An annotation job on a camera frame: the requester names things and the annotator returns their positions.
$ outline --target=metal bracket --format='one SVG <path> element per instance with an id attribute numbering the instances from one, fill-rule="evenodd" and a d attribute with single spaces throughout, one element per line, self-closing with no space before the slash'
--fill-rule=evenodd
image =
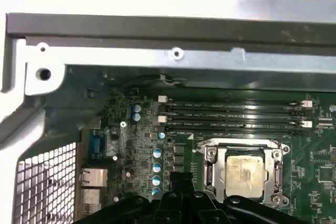
<path id="1" fill-rule="evenodd" d="M 57 63 L 28 63 L 26 95 L 47 94 L 57 90 L 63 83 L 66 66 Z"/>

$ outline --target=capacitor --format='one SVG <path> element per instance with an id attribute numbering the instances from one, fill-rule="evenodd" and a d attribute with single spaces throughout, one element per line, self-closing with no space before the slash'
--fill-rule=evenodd
<path id="1" fill-rule="evenodd" d="M 139 113 L 141 111 L 141 106 L 139 104 L 136 104 L 133 106 L 133 112 Z"/>
<path id="2" fill-rule="evenodd" d="M 161 190 L 158 187 L 154 187 L 152 190 L 152 195 L 159 193 Z"/>
<path id="3" fill-rule="evenodd" d="M 121 200 L 121 198 L 122 198 L 122 193 L 119 192 L 116 195 L 114 195 L 113 201 L 118 202 L 119 200 Z"/>
<path id="4" fill-rule="evenodd" d="M 159 173 L 161 171 L 161 164 L 160 163 L 154 163 L 153 164 L 153 172 Z"/>
<path id="5" fill-rule="evenodd" d="M 155 175 L 152 179 L 152 183 L 154 186 L 158 186 L 161 183 L 161 177 L 159 175 Z"/>
<path id="6" fill-rule="evenodd" d="M 120 154 L 120 153 L 117 153 L 117 154 L 113 155 L 113 156 L 112 156 L 112 159 L 113 159 L 113 161 L 118 161 L 118 160 L 120 160 L 120 159 L 121 159 L 121 154 Z"/>
<path id="7" fill-rule="evenodd" d="M 163 132 L 160 132 L 158 135 L 157 135 L 160 139 L 163 139 L 166 137 L 166 134 L 164 134 Z"/>
<path id="8" fill-rule="evenodd" d="M 161 149 L 156 148 L 156 149 L 153 151 L 153 156 L 154 156 L 155 158 L 160 158 L 161 155 L 162 155 L 162 150 L 161 150 Z"/>
<path id="9" fill-rule="evenodd" d="M 139 113 L 134 113 L 132 115 L 132 118 L 133 118 L 133 120 L 135 120 L 136 122 L 138 122 L 141 119 L 141 115 Z"/>
<path id="10" fill-rule="evenodd" d="M 127 178 L 130 178 L 130 177 L 134 176 L 134 169 L 126 170 L 125 175 L 126 175 Z"/>

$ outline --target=screw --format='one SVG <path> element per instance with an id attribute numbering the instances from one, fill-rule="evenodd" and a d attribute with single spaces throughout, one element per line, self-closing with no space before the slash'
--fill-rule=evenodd
<path id="1" fill-rule="evenodd" d="M 203 194 L 200 193 L 200 192 L 198 191 L 198 192 L 196 192 L 196 193 L 194 194 L 194 196 L 195 196 L 196 198 L 202 198 L 202 197 L 203 197 Z"/>
<path id="2" fill-rule="evenodd" d="M 127 127 L 127 122 L 124 122 L 124 121 L 120 122 L 120 127 L 122 128 Z"/>
<path id="3" fill-rule="evenodd" d="M 209 156 L 215 156 L 215 154 L 216 154 L 216 152 L 215 152 L 214 149 L 210 149 L 210 150 L 208 150 L 208 155 L 209 155 Z"/>
<path id="4" fill-rule="evenodd" d="M 278 151 L 273 152 L 274 157 L 280 157 L 280 153 Z"/>
<path id="5" fill-rule="evenodd" d="M 279 204 L 281 202 L 281 198 L 279 196 L 274 196 L 273 202 L 275 202 L 276 204 Z"/>
<path id="6" fill-rule="evenodd" d="M 334 105 L 334 104 L 330 105 L 330 106 L 329 106 L 329 110 L 330 110 L 331 112 L 335 112 L 335 111 L 336 111 L 336 105 Z"/>
<path id="7" fill-rule="evenodd" d="M 237 199 L 237 198 L 232 198 L 232 199 L 230 199 L 230 201 L 231 201 L 233 204 L 239 204 L 239 203 L 240 203 L 240 200 Z"/>
<path id="8" fill-rule="evenodd" d="M 171 194 L 169 194 L 168 197 L 169 197 L 169 198 L 176 198 L 176 196 L 177 196 L 176 193 L 171 193 Z"/>
<path id="9" fill-rule="evenodd" d="M 141 203 L 143 203 L 143 199 L 142 199 L 142 198 L 137 198 L 137 199 L 135 200 L 135 203 L 136 203 L 136 204 L 141 204 Z"/>

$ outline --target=black plastic part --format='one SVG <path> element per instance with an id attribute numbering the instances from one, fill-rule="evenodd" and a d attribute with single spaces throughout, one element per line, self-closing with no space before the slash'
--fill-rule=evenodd
<path id="1" fill-rule="evenodd" d="M 165 193 L 155 213 L 153 224 L 180 224 L 182 221 L 182 201 L 180 193 L 169 191 Z"/>
<path id="2" fill-rule="evenodd" d="M 192 194 L 195 191 L 192 173 L 170 173 L 170 190 L 184 194 Z"/>
<path id="3" fill-rule="evenodd" d="M 189 195 L 189 198 L 192 211 L 198 216 L 201 224 L 231 224 L 224 211 L 217 209 L 206 193 L 197 191 Z"/>
<path id="4" fill-rule="evenodd" d="M 293 216 L 266 207 L 242 196 L 230 196 L 223 202 L 224 207 L 237 219 L 258 224 L 307 224 Z"/>
<path id="5" fill-rule="evenodd" d="M 137 215 L 145 214 L 149 208 L 149 201 L 141 196 L 133 196 L 123 199 L 117 204 L 105 207 L 93 214 L 80 219 L 75 224 L 118 224 L 125 223 L 126 219 L 130 219 Z"/>

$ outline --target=ram slot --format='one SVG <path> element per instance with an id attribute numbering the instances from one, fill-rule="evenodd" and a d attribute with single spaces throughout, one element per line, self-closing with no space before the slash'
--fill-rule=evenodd
<path id="1" fill-rule="evenodd" d="M 206 111 L 180 111 L 164 112 L 169 120 L 268 120 L 268 121 L 301 121 L 302 117 L 296 114 L 243 114 L 234 112 L 206 112 Z"/>
<path id="2" fill-rule="evenodd" d="M 206 127 L 223 127 L 223 126 L 232 126 L 236 127 L 253 127 L 253 125 L 266 125 L 269 127 L 272 126 L 300 126 L 301 121 L 270 121 L 270 120 L 170 120 L 165 123 L 165 125 L 174 125 L 174 126 L 206 126 Z"/>
<path id="3" fill-rule="evenodd" d="M 167 108 L 171 111 L 175 110 L 193 110 L 193 109 L 206 109 L 212 111 L 220 110 L 256 110 L 256 111 L 275 111 L 275 112 L 286 112 L 286 111 L 302 111 L 300 106 L 291 106 L 287 104 L 231 104 L 231 103 L 219 103 L 219 102 L 168 102 L 165 104 Z"/>
<path id="4" fill-rule="evenodd" d="M 292 136 L 301 136 L 304 133 L 303 129 L 243 129 L 243 128 L 221 128 L 221 129 L 209 129 L 209 128 L 201 128 L 201 127 L 166 127 L 166 132 L 168 134 L 200 134 L 200 135 L 233 135 L 233 134 L 253 134 L 253 135 L 268 135 L 268 136 L 284 136 L 284 135 L 292 135 Z"/>

